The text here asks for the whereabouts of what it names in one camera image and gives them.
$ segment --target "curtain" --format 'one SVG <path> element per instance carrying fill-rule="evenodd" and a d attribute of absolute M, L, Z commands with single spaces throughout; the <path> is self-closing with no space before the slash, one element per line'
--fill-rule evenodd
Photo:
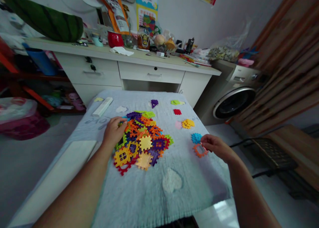
<path fill-rule="evenodd" d="M 284 0 L 255 46 L 271 78 L 235 117 L 251 136 L 319 104 L 319 0 Z"/>

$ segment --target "red mug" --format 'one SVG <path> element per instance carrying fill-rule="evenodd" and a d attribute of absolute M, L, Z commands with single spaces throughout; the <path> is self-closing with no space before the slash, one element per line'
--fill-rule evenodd
<path fill-rule="evenodd" d="M 109 41 L 109 46 L 113 47 L 124 47 L 124 41 L 122 38 L 122 34 L 107 31 L 107 40 Z"/>

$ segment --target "white desk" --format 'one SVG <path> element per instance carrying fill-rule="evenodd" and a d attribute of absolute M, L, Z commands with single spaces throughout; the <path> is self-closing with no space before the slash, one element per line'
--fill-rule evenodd
<path fill-rule="evenodd" d="M 28 38 L 26 42 L 32 48 L 55 53 L 85 105 L 103 90 L 153 90 L 183 93 L 194 107 L 211 76 L 221 74 L 211 67 L 196 68 L 176 56 L 162 59 L 146 56 L 143 51 L 127 49 L 134 52 L 128 57 L 111 53 L 109 46 L 75 46 L 48 38 Z M 96 72 L 85 57 L 92 59 Z"/>

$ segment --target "left hand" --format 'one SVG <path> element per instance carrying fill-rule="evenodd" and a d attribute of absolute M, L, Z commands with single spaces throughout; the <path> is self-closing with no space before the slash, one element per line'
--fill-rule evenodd
<path fill-rule="evenodd" d="M 119 122 L 123 122 L 123 124 L 120 127 L 118 126 Z M 123 137 L 126 126 L 127 126 L 126 118 L 122 118 L 122 117 L 112 118 L 106 126 L 104 137 L 103 137 L 103 143 L 105 145 L 111 146 L 113 149 L 115 145 Z"/>

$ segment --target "washing machine door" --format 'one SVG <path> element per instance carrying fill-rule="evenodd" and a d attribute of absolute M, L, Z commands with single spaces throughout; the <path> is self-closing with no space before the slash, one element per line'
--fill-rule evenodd
<path fill-rule="evenodd" d="M 255 99 L 256 92 L 251 87 L 237 88 L 223 96 L 212 111 L 217 119 L 230 118 L 243 111 Z"/>

